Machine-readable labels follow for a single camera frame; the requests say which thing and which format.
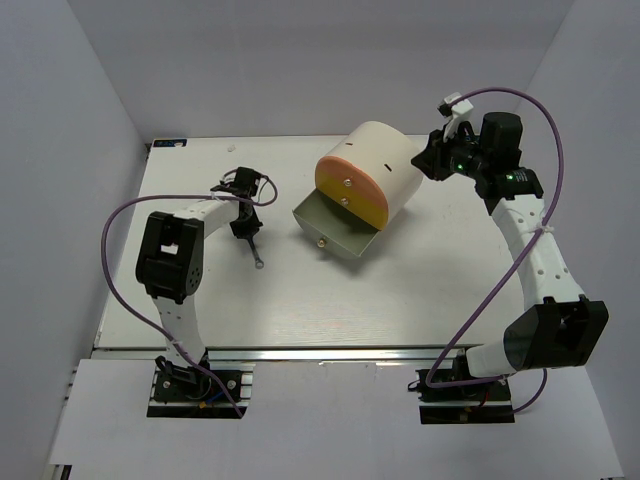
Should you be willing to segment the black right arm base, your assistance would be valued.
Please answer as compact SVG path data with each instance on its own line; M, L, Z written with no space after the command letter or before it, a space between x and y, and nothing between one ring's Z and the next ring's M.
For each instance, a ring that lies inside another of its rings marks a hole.
M515 422L506 382L434 389L426 385L428 369L416 371L407 391L418 395L423 425L490 425Z

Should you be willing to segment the orange top drawer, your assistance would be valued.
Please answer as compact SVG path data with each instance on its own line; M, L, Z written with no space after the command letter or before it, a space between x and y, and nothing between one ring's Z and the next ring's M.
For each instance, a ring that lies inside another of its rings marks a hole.
M337 156L321 158L315 167L315 187L339 204L346 206L372 206L388 209L384 193L378 184L363 170Z

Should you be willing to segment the grey bottom drawer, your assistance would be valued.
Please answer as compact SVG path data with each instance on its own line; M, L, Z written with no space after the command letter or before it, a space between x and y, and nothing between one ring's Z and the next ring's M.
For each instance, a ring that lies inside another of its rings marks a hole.
M303 232L319 248L343 259L358 259L380 231L313 190L293 211Z

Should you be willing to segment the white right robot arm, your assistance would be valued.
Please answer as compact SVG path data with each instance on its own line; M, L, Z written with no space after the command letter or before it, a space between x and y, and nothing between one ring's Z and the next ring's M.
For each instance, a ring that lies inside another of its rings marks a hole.
M516 114L487 113L480 132L466 115L453 114L411 161L435 181L454 174L474 181L522 288L523 314L498 340L457 357L461 367L451 374L451 384L466 399L484 391L488 378L586 364L609 319L605 303L589 299L574 280L544 222L543 188L536 173L520 163L522 133Z

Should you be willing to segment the yellow drawer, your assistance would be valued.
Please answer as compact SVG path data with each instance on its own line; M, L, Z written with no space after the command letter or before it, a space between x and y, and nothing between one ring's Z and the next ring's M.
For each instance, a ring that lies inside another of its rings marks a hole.
M376 184L358 183L355 178L349 181L346 185L344 180L331 180L317 184L316 188L367 224L383 230L389 219L389 208L382 191Z

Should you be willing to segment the cream round drawer cabinet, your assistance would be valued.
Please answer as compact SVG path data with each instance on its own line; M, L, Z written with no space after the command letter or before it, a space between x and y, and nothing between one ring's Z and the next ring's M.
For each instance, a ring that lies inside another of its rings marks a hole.
M423 174L411 164L418 153L416 145L400 131L378 121L367 121L323 157L343 158L378 184L388 203L387 227L421 185Z

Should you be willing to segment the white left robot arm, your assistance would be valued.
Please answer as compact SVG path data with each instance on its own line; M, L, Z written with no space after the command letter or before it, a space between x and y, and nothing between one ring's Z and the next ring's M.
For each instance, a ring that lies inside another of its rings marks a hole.
M199 399L211 387L211 374L203 365L206 347L199 333L195 293L204 276L204 244L207 237L228 226L234 237L255 247L253 237L262 223L254 201L267 177L239 167L232 178L212 189L212 196L182 210L151 213L145 225L136 263L136 280L158 310L161 327L172 336L166 361L182 368L177 387L188 398Z

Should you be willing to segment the silver open-end wrench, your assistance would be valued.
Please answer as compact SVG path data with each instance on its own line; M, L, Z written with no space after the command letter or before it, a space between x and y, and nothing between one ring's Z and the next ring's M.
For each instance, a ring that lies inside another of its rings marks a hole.
M263 269L264 268L264 261L262 260L260 254L258 252L257 246L256 246L256 244L254 242L254 238L252 236L250 236L250 237L248 237L246 239L246 241L248 242L251 254L253 256L255 268L258 269L258 270Z

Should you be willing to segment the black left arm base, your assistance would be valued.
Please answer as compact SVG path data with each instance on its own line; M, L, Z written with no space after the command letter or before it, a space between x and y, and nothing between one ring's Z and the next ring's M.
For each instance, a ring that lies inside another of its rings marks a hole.
M251 398L253 369L213 369L241 414L229 402L220 385L192 366L176 366L164 356L155 361L146 416L163 419L239 420Z

